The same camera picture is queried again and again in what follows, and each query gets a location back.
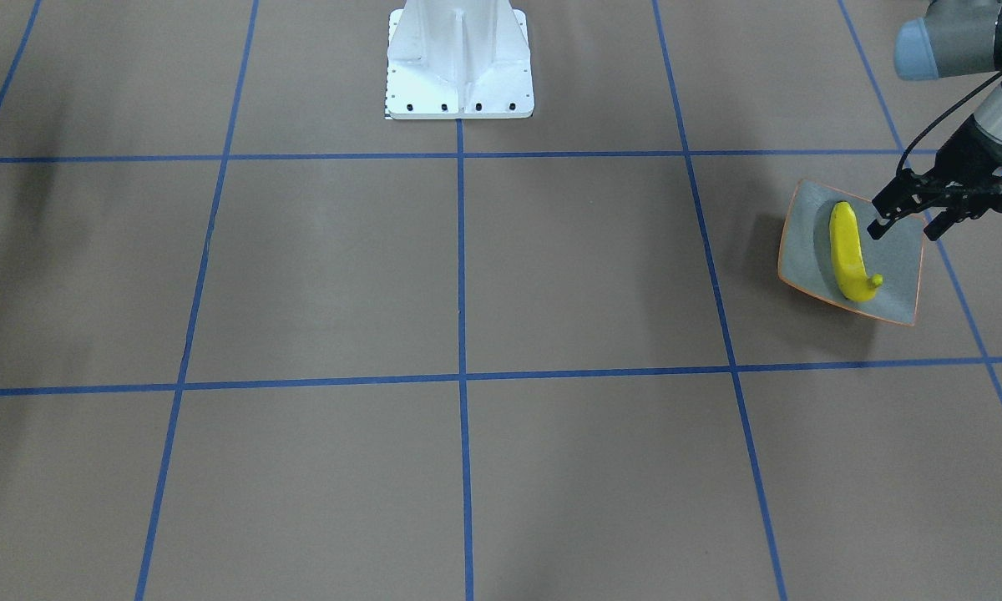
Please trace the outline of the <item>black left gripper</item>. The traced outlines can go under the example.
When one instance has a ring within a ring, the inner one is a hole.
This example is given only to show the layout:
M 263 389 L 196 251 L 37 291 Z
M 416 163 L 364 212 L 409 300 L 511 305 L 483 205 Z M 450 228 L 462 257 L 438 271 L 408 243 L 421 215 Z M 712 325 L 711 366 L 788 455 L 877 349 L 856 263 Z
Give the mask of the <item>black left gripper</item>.
M 1002 185 L 1002 144 L 969 117 L 951 134 L 935 157 L 935 179 L 902 169 L 873 198 L 878 211 L 867 227 L 872 240 L 881 240 L 900 220 L 932 208 L 940 184 L 965 188 L 970 194 L 948 194 L 947 204 L 924 227 L 929 242 L 937 242 L 953 225 L 978 220 L 987 210 L 1002 214 L 1002 194 L 983 194 Z

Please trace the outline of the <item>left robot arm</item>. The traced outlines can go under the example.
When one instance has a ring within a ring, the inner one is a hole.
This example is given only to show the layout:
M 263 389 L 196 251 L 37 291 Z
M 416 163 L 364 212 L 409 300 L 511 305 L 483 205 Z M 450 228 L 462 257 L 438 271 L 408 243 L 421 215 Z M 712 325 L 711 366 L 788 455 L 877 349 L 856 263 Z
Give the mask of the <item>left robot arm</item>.
M 922 17 L 899 28 L 893 66 L 906 81 L 985 73 L 978 90 L 987 96 L 924 174 L 899 161 L 873 199 L 878 218 L 868 234 L 880 240 L 904 218 L 937 209 L 924 234 L 939 240 L 959 222 L 1002 214 L 1002 1 L 933 1 Z

